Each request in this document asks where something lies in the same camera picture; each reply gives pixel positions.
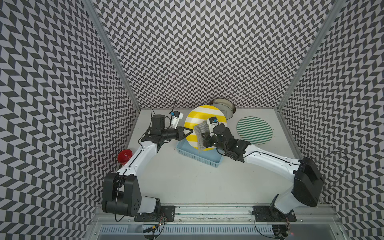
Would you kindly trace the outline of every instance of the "red bowl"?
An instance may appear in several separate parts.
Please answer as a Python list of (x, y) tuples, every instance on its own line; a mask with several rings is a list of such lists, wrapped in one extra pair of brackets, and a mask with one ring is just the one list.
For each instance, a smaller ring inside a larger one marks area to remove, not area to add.
[(124, 149), (118, 154), (118, 161), (120, 163), (128, 162), (132, 157), (132, 151), (129, 149)]

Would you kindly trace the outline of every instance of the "metal grate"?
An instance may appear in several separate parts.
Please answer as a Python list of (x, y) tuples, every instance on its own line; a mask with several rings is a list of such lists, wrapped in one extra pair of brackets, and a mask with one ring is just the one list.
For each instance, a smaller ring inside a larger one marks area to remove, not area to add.
[[(138, 224), (130, 224), (130, 225), (103, 225), (100, 234), (104, 235), (125, 235), (125, 234), (142, 234), (142, 230), (151, 227), (151, 224), (138, 225)], [(155, 231), (159, 233), (161, 228), (158, 228)], [(270, 235), (272, 234), (272, 225), (269, 224), (259, 224), (257, 225), (257, 229), (260, 233)], [(259, 235), (256, 231), (255, 226), (252, 224), (243, 224), (243, 225), (235, 225), (235, 224), (183, 224), (180, 225), (166, 225), (162, 234), (166, 235)]]

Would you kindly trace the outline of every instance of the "blue plastic basket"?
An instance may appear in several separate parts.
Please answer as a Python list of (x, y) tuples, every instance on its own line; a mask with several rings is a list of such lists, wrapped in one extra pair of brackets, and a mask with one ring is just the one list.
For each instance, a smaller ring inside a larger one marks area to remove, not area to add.
[(212, 167), (218, 167), (223, 160), (223, 156), (215, 150), (200, 151), (199, 153), (199, 151), (192, 147), (186, 139), (180, 141), (177, 144), (176, 149), (181, 155), (193, 158)]

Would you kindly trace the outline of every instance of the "wire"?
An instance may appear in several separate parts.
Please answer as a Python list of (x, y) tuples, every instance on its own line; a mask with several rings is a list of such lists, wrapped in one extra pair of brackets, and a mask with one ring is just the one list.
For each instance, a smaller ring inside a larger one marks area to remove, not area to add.
[(168, 127), (166, 127), (166, 128), (168, 129), (168, 128), (170, 128), (170, 125), (171, 125), (171, 120), (170, 120), (170, 117), (168, 117), (168, 116), (166, 116), (166, 118), (168, 118), (168, 119), (169, 119), (169, 126), (168, 126)]
[(149, 108), (151, 109), (151, 111), (153, 111), (153, 115), (156, 115), (155, 110), (153, 110), (152, 107), (149, 107)]
[[(149, 126), (148, 126), (148, 128), (147, 128), (147, 130), (143, 133), (143, 135), (141, 135), (141, 137), (139, 137), (139, 139), (137, 140), (137, 143), (138, 144), (140, 144), (140, 146), (141, 146), (141, 149), (144, 149), (143, 148), (143, 145), (141, 144), (141, 138), (142, 137), (144, 137), (144, 135), (150, 130), (150, 127), (151, 127), (151, 123), (152, 123), (152, 111), (150, 111), (150, 113), (151, 113), (151, 122), (149, 123)], [(140, 155), (140, 153), (141, 153), (142, 151), (140, 151), (139, 152), (139, 154), (135, 157), (135, 159), (130, 163), (130, 165), (128, 166), (128, 167), (130, 167), (131, 165), (132, 165), (132, 163), (136, 160), (136, 158)]]
[(290, 231), (291, 230), (291, 223), (289, 222), (289, 220), (288, 220), (288, 217), (287, 218), (285, 218), (286, 220), (287, 220), (287, 228), (288, 228), (288, 231)]
[(335, 186), (335, 185), (337, 184), (337, 182), (339, 182), (340, 180), (342, 180), (342, 178), (344, 177), (344, 175), (345, 175), (347, 169), (349, 168), (348, 163), (349, 163), (350, 159), (348, 158), (347, 154), (346, 154), (345, 152), (342, 152), (342, 151), (332, 151), (332, 152), (328, 153), (327, 155), (325, 155), (325, 156), (324, 156), (322, 159), (320, 159), (319, 161), (316, 161), (315, 163), (320, 162), (321, 160), (323, 160), (323, 159), (326, 158), (327, 156), (331, 155), (332, 153), (342, 153), (342, 154), (345, 155), (345, 158), (347, 159), (347, 161), (345, 162), (345, 169), (344, 169), (343, 174), (341, 175), (341, 177), (339, 177), (338, 180), (336, 180), (336, 181), (335, 181), (329, 188), (324, 189), (321, 193), (323, 193), (323, 192), (325, 192), (325, 191), (327, 191), (327, 190), (332, 189), (332, 187)]
[(259, 232), (259, 230), (258, 230), (257, 227), (256, 227), (256, 218), (255, 218), (255, 221), (254, 221), (254, 225), (255, 225), (256, 231), (257, 231), (261, 236), (264, 236), (264, 237), (266, 237), (266, 238), (271, 238), (271, 239), (277, 239), (277, 238), (275, 238), (275, 237), (268, 237), (268, 236), (265, 236), (265, 235), (263, 235), (261, 232)]
[[(247, 155), (245, 155), (244, 157), (241, 157), (241, 158), (239, 158), (239, 159), (236, 160), (236, 161), (240, 161), (241, 159), (244, 159), (244, 158), (248, 157), (249, 155), (251, 155), (252, 153), (255, 153), (255, 152), (260, 152), (260, 151), (253, 151), (253, 152), (251, 152), (250, 154), (247, 154)], [(291, 164), (291, 165), (300, 166), (300, 164), (290, 163), (290, 162), (285, 161), (284, 159), (281, 159), (281, 158), (276, 157), (276, 156), (274, 156), (274, 155), (271, 155), (271, 154), (268, 154), (268, 153), (265, 153), (265, 152), (261, 152), (261, 153), (262, 153), (262, 154), (265, 154), (265, 155), (268, 155), (268, 156), (271, 156), (271, 157), (275, 157), (275, 158), (277, 158), (277, 159), (279, 159), (279, 160), (281, 160), (281, 161), (283, 161), (283, 162), (289, 163), (289, 164)]]
[(116, 218), (116, 206), (117, 206), (117, 204), (118, 204), (119, 188), (120, 188), (121, 180), (122, 180), (122, 177), (123, 177), (124, 173), (123, 173), (123, 174), (121, 175), (121, 177), (120, 177), (120, 181), (119, 181), (119, 185), (118, 185), (118, 192), (117, 192), (117, 194), (116, 194), (115, 211), (114, 211), (114, 212), (115, 212), (115, 221), (116, 221), (116, 222), (120, 222), (120, 221), (123, 219), (123, 217), (125, 217), (125, 215), (122, 216), (122, 217), (120, 218), (119, 221), (118, 221), (117, 218)]
[(163, 232), (163, 230), (164, 230), (164, 228), (165, 228), (165, 226), (166, 226), (166, 223), (168, 222), (168, 219), (167, 219), (167, 217), (166, 217), (165, 215), (162, 217), (162, 219), (163, 219), (163, 218), (164, 218), (163, 228), (161, 229), (159, 235), (158, 235), (157, 237), (155, 237), (155, 239), (158, 238), (158, 237), (160, 236), (160, 234)]
[(176, 105), (176, 98), (175, 98), (175, 102), (173, 103), (173, 107), (172, 107), (172, 110), (169, 112), (169, 114), (171, 114), (173, 112), (173, 109), (175, 108), (175, 105)]
[(220, 154), (221, 156), (227, 157), (227, 155), (221, 154), (221, 153), (218, 151), (217, 148), (216, 148), (216, 151), (217, 151), (217, 153)]

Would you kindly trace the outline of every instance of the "green striped plate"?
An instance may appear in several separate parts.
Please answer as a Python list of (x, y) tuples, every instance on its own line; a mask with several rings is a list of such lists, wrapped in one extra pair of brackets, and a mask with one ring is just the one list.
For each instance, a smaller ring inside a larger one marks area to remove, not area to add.
[(237, 123), (237, 133), (252, 144), (264, 144), (272, 138), (271, 126), (261, 118), (245, 117)]

